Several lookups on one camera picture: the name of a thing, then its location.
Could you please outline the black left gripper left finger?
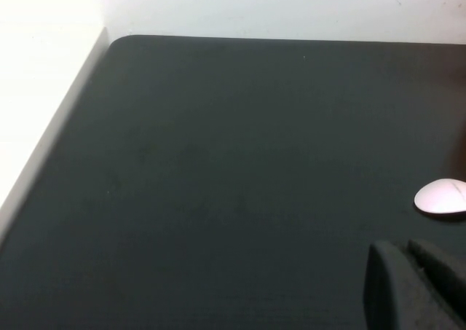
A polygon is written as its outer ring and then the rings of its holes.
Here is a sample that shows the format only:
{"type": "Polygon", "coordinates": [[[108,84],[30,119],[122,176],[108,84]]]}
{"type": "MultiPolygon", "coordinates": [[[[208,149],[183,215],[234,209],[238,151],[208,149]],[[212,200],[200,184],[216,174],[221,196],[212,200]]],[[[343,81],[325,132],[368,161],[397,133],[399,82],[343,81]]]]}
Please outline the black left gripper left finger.
{"type": "Polygon", "coordinates": [[[451,329],[452,315],[407,253],[388,241],[368,251],[363,307],[368,329],[451,329]]]}

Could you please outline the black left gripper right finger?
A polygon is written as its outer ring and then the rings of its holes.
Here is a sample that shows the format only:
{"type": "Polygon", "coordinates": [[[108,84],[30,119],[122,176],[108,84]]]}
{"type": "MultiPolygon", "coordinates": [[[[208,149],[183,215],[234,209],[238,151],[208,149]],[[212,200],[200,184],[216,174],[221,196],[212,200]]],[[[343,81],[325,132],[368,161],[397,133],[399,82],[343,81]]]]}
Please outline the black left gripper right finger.
{"type": "Polygon", "coordinates": [[[439,305],[465,329],[465,261],[426,240],[409,240],[407,248],[439,305]]]}

